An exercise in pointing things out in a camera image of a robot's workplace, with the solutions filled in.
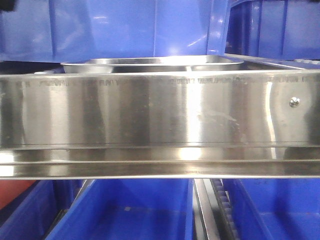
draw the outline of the blue plastic crate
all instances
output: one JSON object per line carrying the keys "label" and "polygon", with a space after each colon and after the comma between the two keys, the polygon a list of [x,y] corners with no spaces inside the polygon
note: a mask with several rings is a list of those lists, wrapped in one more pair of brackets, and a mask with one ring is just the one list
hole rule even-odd
{"label": "blue plastic crate", "polygon": [[79,183],[79,180],[34,183],[0,211],[0,239],[43,239],[59,211],[70,207]]}
{"label": "blue plastic crate", "polygon": [[47,240],[191,240],[192,180],[96,180]]}
{"label": "blue plastic crate", "polygon": [[320,239],[320,179],[229,179],[242,240]]}
{"label": "blue plastic crate", "polygon": [[282,60],[320,59],[319,1],[238,0],[233,4],[227,53]]}
{"label": "blue plastic crate", "polygon": [[223,55],[228,0],[16,0],[0,12],[0,60]]}

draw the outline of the stainless steel tray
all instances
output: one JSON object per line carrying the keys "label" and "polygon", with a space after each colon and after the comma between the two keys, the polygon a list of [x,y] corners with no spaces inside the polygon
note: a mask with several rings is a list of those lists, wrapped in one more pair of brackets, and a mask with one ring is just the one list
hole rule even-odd
{"label": "stainless steel tray", "polygon": [[187,55],[141,58],[96,58],[62,63],[67,74],[141,73],[239,70],[243,60],[217,55]]}

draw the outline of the screw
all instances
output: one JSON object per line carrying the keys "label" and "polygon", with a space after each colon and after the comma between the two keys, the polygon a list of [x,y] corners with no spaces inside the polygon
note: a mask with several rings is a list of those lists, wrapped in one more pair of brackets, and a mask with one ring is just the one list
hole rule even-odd
{"label": "screw", "polygon": [[294,96],[290,99],[290,102],[289,102],[290,107],[296,108],[299,106],[299,104],[300,104],[300,98],[297,98]]}

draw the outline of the blue container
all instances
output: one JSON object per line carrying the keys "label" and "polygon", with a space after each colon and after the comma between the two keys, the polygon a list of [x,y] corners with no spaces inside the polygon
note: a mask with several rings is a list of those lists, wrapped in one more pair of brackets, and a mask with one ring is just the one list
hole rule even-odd
{"label": "blue container", "polygon": [[320,58],[319,1],[238,0],[234,5],[227,53],[282,60]]}
{"label": "blue container", "polygon": [[16,0],[0,12],[0,60],[223,55],[228,0]]}
{"label": "blue container", "polygon": [[0,211],[0,239],[41,240],[60,210],[70,207],[79,180],[42,180]]}
{"label": "blue container", "polygon": [[242,240],[320,239],[320,179],[229,179]]}
{"label": "blue container", "polygon": [[191,240],[192,181],[94,181],[47,240]]}

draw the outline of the red object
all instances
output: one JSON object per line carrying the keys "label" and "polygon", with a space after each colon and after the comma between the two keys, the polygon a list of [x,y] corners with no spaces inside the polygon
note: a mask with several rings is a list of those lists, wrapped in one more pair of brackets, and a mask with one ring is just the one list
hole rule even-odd
{"label": "red object", "polygon": [[34,180],[0,180],[0,209],[27,190]]}

